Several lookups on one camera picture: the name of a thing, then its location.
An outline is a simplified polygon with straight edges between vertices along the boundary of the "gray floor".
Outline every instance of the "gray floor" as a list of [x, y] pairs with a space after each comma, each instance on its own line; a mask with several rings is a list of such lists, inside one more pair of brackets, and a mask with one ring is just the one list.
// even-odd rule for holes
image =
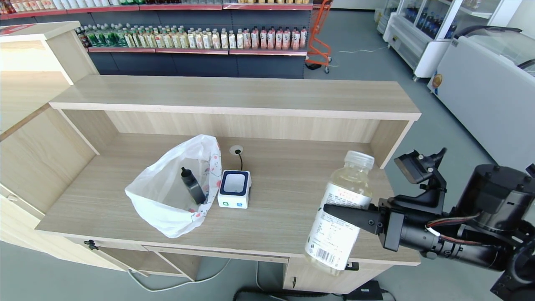
[[[446, 210], [455, 205], [473, 168], [491, 159], [458, 124], [425, 86], [413, 82], [409, 68], [390, 49], [354, 54], [337, 51], [374, 50], [386, 46], [375, 29], [373, 13], [333, 11], [322, 36], [333, 47], [331, 73], [305, 71], [305, 78], [397, 81], [423, 113], [407, 134], [395, 156], [417, 149], [431, 154], [448, 147], [440, 168], [448, 182]], [[395, 193], [416, 194], [397, 167], [386, 168]], [[254, 286], [255, 263], [233, 260], [216, 279], [201, 284], [148, 293], [126, 273], [58, 260], [47, 254], [0, 242], [0, 299], [14, 300], [232, 300], [240, 287]], [[225, 263], [222, 259], [202, 262], [199, 278], [210, 276]], [[398, 301], [427, 300], [499, 300], [488, 290], [499, 273], [444, 259], [422, 259], [418, 267], [393, 267], [377, 277]], [[280, 288], [282, 265], [261, 263], [260, 282], [267, 288]], [[165, 287], [181, 279], [151, 276], [142, 279], [152, 287]], [[260, 296], [243, 296], [239, 300], [272, 300]], [[328, 296], [318, 301], [340, 300]]]

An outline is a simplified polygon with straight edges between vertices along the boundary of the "wooden checkout counter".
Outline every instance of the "wooden checkout counter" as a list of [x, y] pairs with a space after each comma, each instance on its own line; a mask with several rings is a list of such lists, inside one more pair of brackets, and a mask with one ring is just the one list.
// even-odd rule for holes
[[[416, 251], [384, 250], [364, 231], [350, 257], [358, 271], [333, 277], [303, 256], [325, 185], [348, 150], [376, 158], [373, 201], [393, 196], [383, 168], [421, 115], [397, 83], [101, 76], [74, 34], [78, 26], [35, 24], [0, 36], [3, 240], [90, 265], [190, 280], [204, 256], [279, 262], [284, 289], [335, 293], [394, 265], [420, 263]], [[61, 46], [50, 46], [56, 40]], [[9, 62], [29, 51], [40, 51], [41, 65], [18, 70]], [[201, 133], [217, 137], [224, 169], [239, 166], [229, 147], [244, 147], [255, 182], [250, 205], [214, 205], [200, 227], [167, 238], [138, 216], [124, 188]], [[98, 250], [87, 248], [89, 239]]]

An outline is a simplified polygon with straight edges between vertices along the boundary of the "white chest freezer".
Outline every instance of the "white chest freezer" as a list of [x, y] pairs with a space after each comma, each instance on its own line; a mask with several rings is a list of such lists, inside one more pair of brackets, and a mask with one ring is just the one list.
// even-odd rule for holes
[[477, 26], [456, 36], [429, 89], [500, 165], [535, 162], [535, 40]]

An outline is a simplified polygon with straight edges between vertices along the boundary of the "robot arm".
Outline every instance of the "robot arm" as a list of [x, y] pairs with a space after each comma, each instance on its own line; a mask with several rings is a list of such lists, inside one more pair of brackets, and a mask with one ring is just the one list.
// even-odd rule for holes
[[417, 197], [380, 199], [366, 210], [324, 205], [324, 211], [378, 235], [385, 249], [402, 245], [428, 258], [504, 271], [491, 292], [505, 301], [533, 300], [535, 227], [523, 218], [535, 200], [535, 165], [526, 169], [529, 175], [477, 166], [458, 204], [445, 213], [446, 181], [438, 171], [445, 153], [413, 151], [394, 160], [409, 182], [424, 189]]

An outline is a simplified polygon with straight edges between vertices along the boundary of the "white barcode scanner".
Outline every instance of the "white barcode scanner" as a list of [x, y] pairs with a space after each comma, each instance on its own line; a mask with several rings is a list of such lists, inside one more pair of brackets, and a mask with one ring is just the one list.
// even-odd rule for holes
[[224, 170], [217, 202], [220, 207], [247, 209], [251, 173], [242, 170]]

